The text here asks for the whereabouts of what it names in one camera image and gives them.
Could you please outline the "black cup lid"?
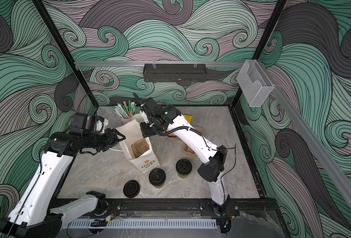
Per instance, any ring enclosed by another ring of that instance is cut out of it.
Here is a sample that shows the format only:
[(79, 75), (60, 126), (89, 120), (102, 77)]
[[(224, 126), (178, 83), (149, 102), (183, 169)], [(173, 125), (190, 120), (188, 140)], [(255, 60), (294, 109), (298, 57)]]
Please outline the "black cup lid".
[(179, 174), (188, 175), (192, 172), (192, 164), (187, 159), (180, 159), (176, 163), (176, 171)]
[(165, 180), (166, 180), (165, 171), (160, 168), (153, 169), (149, 173), (149, 182), (153, 186), (162, 185), (165, 183)]

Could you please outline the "green paper coffee cup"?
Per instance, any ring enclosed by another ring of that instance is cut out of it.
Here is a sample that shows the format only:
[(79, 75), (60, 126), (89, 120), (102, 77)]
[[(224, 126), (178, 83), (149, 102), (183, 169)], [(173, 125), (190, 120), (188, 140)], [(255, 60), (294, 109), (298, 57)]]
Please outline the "green paper coffee cup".
[(188, 177), (188, 175), (179, 174), (179, 173), (178, 173), (178, 176), (179, 176), (181, 179), (185, 179), (185, 178), (187, 178), (187, 177)]

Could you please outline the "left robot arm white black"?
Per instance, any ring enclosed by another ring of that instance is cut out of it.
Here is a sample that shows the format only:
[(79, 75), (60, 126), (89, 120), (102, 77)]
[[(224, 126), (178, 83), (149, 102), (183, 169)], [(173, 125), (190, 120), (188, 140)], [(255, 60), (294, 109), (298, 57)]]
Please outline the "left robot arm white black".
[(48, 207), (78, 153), (90, 153), (90, 149), (105, 152), (126, 139), (107, 125), (108, 120), (103, 117), (76, 113), (69, 129), (48, 139), (27, 190), (8, 216), (0, 219), (1, 233), (15, 238), (55, 238), (63, 227), (84, 214), (105, 214), (106, 196), (96, 191), (61, 207)]

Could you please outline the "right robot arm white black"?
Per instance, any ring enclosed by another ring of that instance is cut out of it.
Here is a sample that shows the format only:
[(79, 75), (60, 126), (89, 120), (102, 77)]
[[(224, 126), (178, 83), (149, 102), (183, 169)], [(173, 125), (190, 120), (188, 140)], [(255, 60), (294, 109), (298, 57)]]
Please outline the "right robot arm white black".
[(228, 199), (223, 180), (228, 148), (206, 139), (173, 105), (161, 106), (153, 98), (143, 101), (136, 93), (133, 95), (139, 102), (140, 114), (144, 119), (140, 123), (143, 137), (175, 134), (181, 139), (202, 162), (198, 174), (209, 183), (211, 200), (216, 206), (224, 206)]

